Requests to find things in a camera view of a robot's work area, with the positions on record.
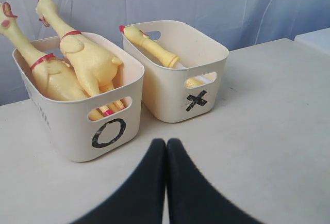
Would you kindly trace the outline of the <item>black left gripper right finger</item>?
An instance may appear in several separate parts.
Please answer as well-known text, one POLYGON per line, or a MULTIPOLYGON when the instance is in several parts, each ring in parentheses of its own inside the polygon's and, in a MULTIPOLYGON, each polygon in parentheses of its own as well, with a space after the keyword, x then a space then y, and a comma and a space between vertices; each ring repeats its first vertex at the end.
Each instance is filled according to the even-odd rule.
POLYGON ((170 223, 261 223, 206 180, 179 139, 168 140, 167 155, 170 223))

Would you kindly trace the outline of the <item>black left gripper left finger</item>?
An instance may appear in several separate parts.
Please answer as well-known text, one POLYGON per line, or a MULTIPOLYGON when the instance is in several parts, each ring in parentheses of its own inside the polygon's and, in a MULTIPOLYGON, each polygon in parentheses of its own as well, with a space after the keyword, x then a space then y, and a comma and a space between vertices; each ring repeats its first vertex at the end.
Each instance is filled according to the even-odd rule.
POLYGON ((99 206, 74 223, 162 223, 166 144, 153 139, 127 180, 99 206))

